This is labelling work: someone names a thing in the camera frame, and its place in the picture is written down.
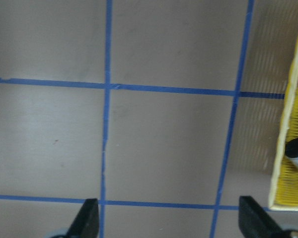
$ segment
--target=bottle cap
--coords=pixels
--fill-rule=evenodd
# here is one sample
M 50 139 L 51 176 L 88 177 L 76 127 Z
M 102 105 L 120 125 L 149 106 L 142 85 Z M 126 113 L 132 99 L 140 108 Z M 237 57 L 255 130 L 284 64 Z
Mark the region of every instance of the bottle cap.
M 298 138 L 293 139 L 286 144 L 285 155 L 288 158 L 298 157 Z

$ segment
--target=yellow basket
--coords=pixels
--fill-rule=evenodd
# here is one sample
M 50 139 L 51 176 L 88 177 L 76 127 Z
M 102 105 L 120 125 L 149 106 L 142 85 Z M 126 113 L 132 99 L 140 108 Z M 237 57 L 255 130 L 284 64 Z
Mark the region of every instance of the yellow basket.
M 289 73 L 269 194 L 272 210 L 298 211 L 298 170 L 285 158 L 285 143 L 298 137 L 298 39 Z

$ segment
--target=beige floor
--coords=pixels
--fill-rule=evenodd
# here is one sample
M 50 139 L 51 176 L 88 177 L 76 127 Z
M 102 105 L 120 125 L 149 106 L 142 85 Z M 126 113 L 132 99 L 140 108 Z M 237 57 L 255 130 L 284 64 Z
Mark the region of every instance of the beige floor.
M 239 196 L 267 207 L 298 0 L 255 1 L 236 114 L 246 0 L 108 3 L 0 0 L 0 238 L 92 197 L 100 238 L 241 238 Z

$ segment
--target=beige surface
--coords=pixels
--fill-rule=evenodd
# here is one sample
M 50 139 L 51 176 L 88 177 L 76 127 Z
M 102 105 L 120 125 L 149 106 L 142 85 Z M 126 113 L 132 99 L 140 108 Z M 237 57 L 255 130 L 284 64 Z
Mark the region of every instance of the beige surface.
M 282 4 L 289 18 L 273 22 L 287 29 L 281 36 L 269 25 Z M 295 4 L 256 1 L 242 91 L 284 93 Z M 114 0 L 112 83 L 233 90 L 246 7 Z M 0 77 L 102 83 L 104 43 L 105 1 L 0 1 Z M 282 68 L 264 72 L 256 52 L 267 49 Z M 110 99 L 106 198 L 213 205 L 232 97 L 112 90 Z M 222 205 L 240 195 L 267 205 L 282 103 L 239 99 Z M 0 194 L 100 197 L 103 107 L 103 89 L 0 84 Z M 43 237 L 68 226 L 79 206 L 0 200 L 0 238 Z M 241 236 L 236 213 L 220 210 L 216 238 Z M 298 213 L 278 214 L 298 225 Z M 195 238 L 209 236 L 213 211 L 108 205 L 105 215 L 106 238 Z
M 211 210 L 110 206 L 105 237 L 204 237 L 211 220 Z
M 231 100 L 113 91 L 107 198 L 213 204 Z
M 246 8 L 245 0 L 114 1 L 112 82 L 233 90 Z
M 68 229 L 80 204 L 0 200 L 0 238 L 43 238 Z
M 0 84 L 0 194 L 99 197 L 103 95 Z

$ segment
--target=blue tape line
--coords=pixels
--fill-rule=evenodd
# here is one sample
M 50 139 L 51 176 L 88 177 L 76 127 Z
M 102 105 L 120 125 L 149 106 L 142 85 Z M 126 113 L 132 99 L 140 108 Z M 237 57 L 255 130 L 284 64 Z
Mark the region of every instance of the blue tape line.
M 37 79 L 22 79 L 22 78 L 11 78 L 8 80 L 3 80 L 0 78 L 0 83 L 2 83 L 2 84 L 20 84 L 20 85 L 36 85 L 36 86 L 70 87 L 70 88 L 94 88 L 94 89 L 105 89 L 106 88 L 106 83 L 37 80 Z M 114 90 L 122 89 L 122 90 L 145 91 L 145 92 L 217 95 L 217 96 L 232 96 L 232 97 L 235 95 L 235 91 L 232 91 L 232 90 L 203 89 L 203 88 L 177 88 L 177 87 L 133 85 L 133 84 L 110 84 L 110 89 L 114 89 Z M 280 93 L 240 92 L 240 97 L 284 99 L 285 95 L 280 94 Z
M 227 132 L 227 137 L 226 137 L 223 163 L 222 163 L 217 197 L 216 197 L 216 201 L 215 201 L 215 208 L 214 208 L 214 213 L 213 213 L 213 218 L 212 218 L 210 238 L 214 238 L 214 236 L 215 236 L 215 230 L 216 230 L 216 225 L 217 225 L 217 220 L 218 220 L 218 215 L 219 215 L 219 208 L 220 208 L 220 203 L 221 203 L 224 178 L 225 178 L 225 173 L 226 173 L 226 168 L 227 168 L 227 161 L 228 161 L 230 144 L 231 144 L 231 139 L 232 139 L 232 134 L 233 134 L 235 116 L 236 116 L 236 111 L 237 111 L 239 92 L 240 92 L 242 76 L 243 76 L 243 72 L 244 72 L 244 64 L 245 64 L 245 58 L 246 58 L 248 37 L 249 37 L 249 33 L 250 33 L 250 26 L 251 26 L 251 21 L 252 21 L 253 7 L 254 7 L 254 0 L 249 0 L 248 7 L 247 7 L 246 21 L 245 21 L 245 26 L 244 26 L 242 48 L 241 48 L 241 54 L 240 54 L 240 59 L 239 59 L 238 72 L 237 72 L 237 80 L 236 80 L 236 85 L 235 85 L 235 95 L 233 98 L 233 105 L 232 105 L 231 115 L 230 115 L 230 119 L 229 119 L 229 127 L 228 127 L 228 132 Z
M 11 195 L 0 195 L 0 200 L 65 202 L 65 203 L 84 203 L 85 202 L 85 199 L 76 199 L 76 198 L 30 197 L 30 196 L 11 196 Z
M 105 234 L 105 201 L 106 201 L 106 145 L 108 140 L 109 107 L 110 107 L 110 80 L 111 80 L 111 29 L 112 29 L 112 0 L 106 2 L 106 39 L 105 39 L 105 100 L 104 100 L 104 122 L 103 122 L 103 146 L 101 165 L 101 210 L 99 221 L 99 238 Z
M 175 88 L 175 87 L 132 85 L 132 84 L 112 84 L 111 88 L 115 89 L 115 90 L 125 89 L 125 90 L 146 91 L 146 92 L 164 92 L 164 93 L 186 93 L 186 94 L 234 96 L 234 91 L 231 91 L 231 90 L 217 90 L 217 89 Z
M 22 78 L 11 78 L 8 80 L 3 80 L 0 78 L 0 83 L 37 85 L 37 86 L 70 87 L 70 88 L 99 88 L 99 89 L 105 88 L 105 84 L 103 84 L 103 83 L 37 80 L 37 79 L 22 79 Z
M 220 210 L 229 210 L 229 211 L 238 211 L 238 206 L 227 206 L 227 205 L 220 205 Z
M 161 202 L 132 202 L 132 201 L 106 201 L 107 205 L 138 206 L 138 207 L 170 207 L 191 209 L 214 209 L 214 205 L 186 204 L 186 203 L 161 203 Z
M 269 99 L 284 99 L 282 93 L 256 93 L 256 92 L 240 92 L 240 97 L 243 98 L 269 98 Z

